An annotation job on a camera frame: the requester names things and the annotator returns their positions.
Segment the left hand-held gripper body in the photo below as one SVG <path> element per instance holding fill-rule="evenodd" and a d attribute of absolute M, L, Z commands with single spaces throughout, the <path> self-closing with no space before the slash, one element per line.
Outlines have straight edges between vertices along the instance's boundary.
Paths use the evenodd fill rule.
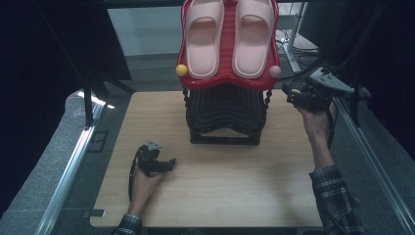
<path fill-rule="evenodd" d="M 156 172 L 167 172 L 167 163 L 159 162 L 161 144 L 154 141 L 148 141 L 142 145 L 136 152 L 137 165 L 146 176 Z"/>

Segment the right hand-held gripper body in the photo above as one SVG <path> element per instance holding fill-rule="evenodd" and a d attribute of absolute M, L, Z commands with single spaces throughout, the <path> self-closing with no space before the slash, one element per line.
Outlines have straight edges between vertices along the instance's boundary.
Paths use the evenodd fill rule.
<path fill-rule="evenodd" d="M 337 96 L 339 94 L 353 93 L 354 89 L 339 80 L 327 69 L 319 68 L 304 80 L 302 87 L 292 87 L 294 94 L 302 92 L 318 93 L 322 96 Z"/>

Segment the pink slipper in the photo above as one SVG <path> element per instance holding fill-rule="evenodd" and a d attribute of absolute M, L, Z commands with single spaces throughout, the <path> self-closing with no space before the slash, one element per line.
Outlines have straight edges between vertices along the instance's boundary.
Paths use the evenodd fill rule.
<path fill-rule="evenodd" d="M 207 79 L 219 69 L 223 0 L 192 0 L 186 15 L 186 59 L 191 77 Z"/>
<path fill-rule="evenodd" d="M 239 77 L 259 78 L 268 58 L 273 36 L 271 0 L 239 0 L 235 16 L 232 68 Z"/>

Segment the red and black shoe rack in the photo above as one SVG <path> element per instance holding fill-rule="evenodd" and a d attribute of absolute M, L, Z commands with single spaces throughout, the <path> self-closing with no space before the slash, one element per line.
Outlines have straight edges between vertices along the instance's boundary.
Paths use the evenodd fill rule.
<path fill-rule="evenodd" d="M 276 0 L 271 0 L 274 28 L 265 70 L 259 78 L 247 79 L 239 77 L 232 68 L 238 1 L 223 0 L 219 69 L 207 79 L 193 78 L 188 72 L 185 25 L 192 0 L 185 0 L 181 8 L 182 43 L 176 74 L 183 86 L 186 121 L 193 143 L 257 145 L 260 142 L 272 89 L 281 74 L 275 43 L 278 6 Z"/>

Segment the person's left hand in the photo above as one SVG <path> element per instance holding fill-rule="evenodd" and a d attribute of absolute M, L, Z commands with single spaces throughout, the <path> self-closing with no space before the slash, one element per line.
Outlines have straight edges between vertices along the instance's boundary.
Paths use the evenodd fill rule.
<path fill-rule="evenodd" d="M 156 192 L 163 177 L 163 173 L 147 176 L 138 166 L 135 167 L 128 214 L 140 216 L 143 213 L 147 202 Z"/>

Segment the person's right hand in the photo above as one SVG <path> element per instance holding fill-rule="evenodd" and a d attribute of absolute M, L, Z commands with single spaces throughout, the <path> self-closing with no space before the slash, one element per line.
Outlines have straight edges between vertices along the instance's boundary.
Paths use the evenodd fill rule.
<path fill-rule="evenodd" d="M 295 108 L 302 115 L 308 137 L 311 140 L 324 141 L 330 148 L 338 117 L 338 109 L 333 97 L 312 92 L 302 92 L 299 95 L 301 95 L 301 105 Z"/>

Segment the white desk leg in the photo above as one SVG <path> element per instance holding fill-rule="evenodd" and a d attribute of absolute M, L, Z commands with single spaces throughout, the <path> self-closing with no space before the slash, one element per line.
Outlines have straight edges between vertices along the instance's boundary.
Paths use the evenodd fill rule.
<path fill-rule="evenodd" d="M 281 19 L 283 24 L 280 26 L 283 30 L 289 30 L 290 34 L 288 39 L 283 43 L 282 47 L 285 52 L 285 55 L 288 59 L 288 62 L 291 66 L 293 73 L 300 73 L 301 69 L 297 62 L 297 59 L 294 55 L 294 43 L 296 37 L 298 35 L 298 31 L 300 28 L 300 22 L 303 15 L 303 10 L 305 8 L 306 3 L 301 2 L 299 10 L 294 15 L 282 15 Z"/>

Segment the black metal stand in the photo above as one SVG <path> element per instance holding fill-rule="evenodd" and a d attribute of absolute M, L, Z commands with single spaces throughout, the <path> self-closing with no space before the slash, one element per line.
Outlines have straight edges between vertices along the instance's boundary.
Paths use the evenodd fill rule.
<path fill-rule="evenodd" d="M 123 82 L 111 78 L 101 72 L 90 71 L 81 77 L 84 92 L 84 108 L 85 108 L 85 127 L 89 128 L 94 122 L 93 108 L 92 108 L 92 94 L 98 96 L 99 100 L 105 100 L 109 96 L 109 91 L 105 86 L 105 82 L 125 91 L 128 94 L 133 94 L 135 89 L 124 84 Z"/>

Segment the aluminium frame rail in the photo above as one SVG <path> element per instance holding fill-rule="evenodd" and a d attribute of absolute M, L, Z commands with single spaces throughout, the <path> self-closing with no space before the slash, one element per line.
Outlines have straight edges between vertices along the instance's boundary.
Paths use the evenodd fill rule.
<path fill-rule="evenodd" d="M 366 135 L 360 127 L 357 127 L 354 124 L 351 117 L 347 114 L 348 107 L 346 106 L 346 102 L 340 98 L 335 98 L 334 102 L 338 106 L 339 114 L 345 120 L 346 126 L 350 130 L 351 135 L 355 139 L 357 145 L 363 153 L 365 160 L 369 164 L 371 171 L 373 172 L 380 187 L 382 188 L 382 191 L 392 206 L 392 210 L 396 215 L 397 220 L 401 224 L 405 235 L 415 235 L 415 217 L 392 184 L 391 179 L 387 175 L 385 169 L 382 167 L 381 162 L 379 161 L 377 154 L 366 138 Z"/>
<path fill-rule="evenodd" d="M 79 91 L 78 96 L 84 98 L 84 92 Z M 35 230 L 34 235 L 51 235 L 52 230 L 56 224 L 58 216 L 63 208 L 65 200 L 68 196 L 71 184 L 73 183 L 77 171 L 81 165 L 84 154 L 95 131 L 97 121 L 101 115 L 102 110 L 107 106 L 103 100 L 99 100 L 92 95 L 92 108 L 94 122 L 91 127 L 86 128 L 85 125 L 79 135 L 76 145 L 70 155 L 68 163 L 63 171 L 63 174 L 58 182 L 55 192 L 40 219 L 39 225 Z"/>

